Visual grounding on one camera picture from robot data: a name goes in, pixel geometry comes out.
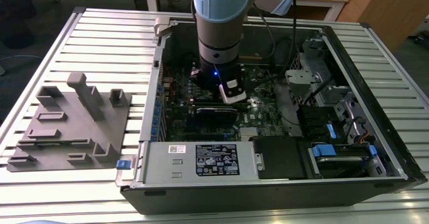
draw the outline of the power supply label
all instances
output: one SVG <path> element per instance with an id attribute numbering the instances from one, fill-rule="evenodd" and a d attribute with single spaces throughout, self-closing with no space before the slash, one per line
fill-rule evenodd
<path id="1" fill-rule="evenodd" d="M 197 175 L 240 175 L 237 145 L 197 145 Z"/>

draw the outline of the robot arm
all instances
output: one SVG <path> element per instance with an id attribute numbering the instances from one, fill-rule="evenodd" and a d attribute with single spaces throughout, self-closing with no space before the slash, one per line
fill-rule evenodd
<path id="1" fill-rule="evenodd" d="M 238 68 L 244 21 L 253 4 L 284 15 L 292 0 L 194 0 L 199 49 L 199 79 L 217 90 L 225 103 L 246 99 Z"/>

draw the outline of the cable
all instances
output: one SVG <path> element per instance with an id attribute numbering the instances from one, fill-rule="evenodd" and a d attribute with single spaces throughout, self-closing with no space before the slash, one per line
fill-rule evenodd
<path id="1" fill-rule="evenodd" d="M 38 58 L 38 59 L 43 60 L 43 58 L 39 57 L 39 56 L 34 56 L 34 55 L 16 55 L 16 56 L 4 57 L 4 58 L 0 59 L 0 61 L 7 60 L 7 59 L 10 59 L 10 58 L 19 58 L 19 57 L 23 57 L 23 58 L 30 57 L 30 58 Z"/>
<path id="2" fill-rule="evenodd" d="M 284 69 L 282 69 L 282 71 L 281 71 L 281 76 L 285 75 L 285 72 L 286 72 L 286 70 L 288 70 L 288 63 L 290 63 L 290 61 L 293 60 L 293 52 L 294 52 L 294 46 L 296 46 L 296 38 L 297 38 L 297 18 L 298 18 L 297 0 L 293 0 L 293 4 L 294 4 L 294 9 L 293 9 L 293 15 L 294 15 L 294 19 L 293 19 L 293 42 L 292 42 L 292 44 L 290 44 L 289 57 L 288 57 L 286 65 L 284 66 Z"/>
<path id="3" fill-rule="evenodd" d="M 293 38 L 292 38 L 292 44 L 290 44 L 290 50 L 289 50 L 289 56 L 288 56 L 286 64 L 285 64 L 284 69 L 282 69 L 282 71 L 281 71 L 281 73 L 278 75 L 258 81 L 253 86 L 249 87 L 249 91 L 253 91 L 265 82 L 272 81 L 272 80 L 274 80 L 277 78 L 285 77 L 285 72 L 288 70 L 288 63 L 293 60 L 293 51 L 294 51 L 296 37 L 297 37 L 297 18 L 298 18 L 297 0 L 293 0 L 293 4 L 294 4 L 294 10 L 293 10 L 293 15 L 294 15 L 294 18 L 293 18 Z"/>
<path id="4" fill-rule="evenodd" d="M 270 25 L 269 25 L 269 23 L 268 23 L 264 15 L 262 15 L 260 9 L 258 9 L 256 3 L 254 3 L 254 8 L 256 8 L 256 11 L 257 11 L 257 13 L 258 13 L 258 15 L 260 15 L 260 17 L 261 17 L 261 20 L 262 20 L 264 24 L 265 24 L 266 27 L 268 27 L 268 31 L 269 31 L 270 38 L 272 38 L 272 42 L 273 42 L 272 52 L 270 52 L 270 54 L 269 54 L 266 57 L 262 58 L 262 60 L 265 60 L 265 59 L 270 59 L 270 58 L 273 57 L 273 55 L 274 55 L 274 52 L 276 52 L 276 40 L 274 40 L 274 36 L 273 36 L 273 32 L 272 32 Z"/>
<path id="5" fill-rule="evenodd" d="M 310 99 L 320 93 L 320 91 L 324 90 L 324 88 L 328 86 L 328 84 L 333 79 L 334 79 L 334 76 L 330 76 L 330 78 L 325 82 L 322 82 L 321 86 L 317 88 L 317 90 L 310 94 L 310 96 L 304 101 L 304 105 L 306 105 Z"/>
<path id="6" fill-rule="evenodd" d="M 361 124 L 362 129 L 365 129 L 365 134 L 358 138 L 357 143 L 362 144 L 364 139 L 369 136 L 369 130 L 364 124 Z"/>
<path id="7" fill-rule="evenodd" d="M 288 123 L 290 123 L 292 125 L 297 125 L 297 126 L 301 127 L 300 124 L 296 124 L 294 122 L 292 122 L 292 121 L 284 116 L 282 112 L 280 112 L 280 113 L 281 113 L 282 119 L 284 119 Z"/>
<path id="8" fill-rule="evenodd" d="M 352 144 L 348 144 L 348 138 L 349 138 L 349 134 L 350 134 L 350 131 L 352 131 L 352 128 L 353 128 L 353 124 L 354 124 L 354 122 L 356 122 L 358 119 L 362 119 L 362 125 L 364 125 L 364 123 L 367 122 L 367 120 L 365 120 L 361 116 L 357 116 L 354 119 L 352 119 L 352 123 L 350 123 L 350 125 L 349 125 L 349 127 L 348 127 L 348 130 L 346 130 L 346 132 L 345 132 L 346 135 L 345 135 L 345 137 L 344 137 L 342 144 L 341 144 L 341 145 L 336 145 L 336 146 L 353 145 L 353 143 L 352 143 Z"/>

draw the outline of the green circuit board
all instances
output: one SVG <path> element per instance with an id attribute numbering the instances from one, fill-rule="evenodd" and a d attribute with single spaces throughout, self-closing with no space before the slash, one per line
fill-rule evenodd
<path id="1" fill-rule="evenodd" d="M 270 75 L 258 66 L 244 66 L 245 79 L 261 79 Z M 166 121 L 167 141 L 240 141 L 240 129 L 258 128 L 260 135 L 285 134 L 281 115 L 276 106 L 273 83 L 264 83 L 249 94 L 246 101 L 225 104 L 219 95 L 201 89 L 189 79 L 190 69 L 166 69 Z M 199 108 L 236 109 L 237 119 L 229 126 L 202 126 L 191 119 Z"/>

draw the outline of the orange wire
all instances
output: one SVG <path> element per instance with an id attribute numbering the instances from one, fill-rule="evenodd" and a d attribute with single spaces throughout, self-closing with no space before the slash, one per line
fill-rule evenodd
<path id="1" fill-rule="evenodd" d="M 358 143 L 362 144 L 364 139 L 369 136 L 369 130 L 365 128 L 365 135 L 358 139 Z"/>

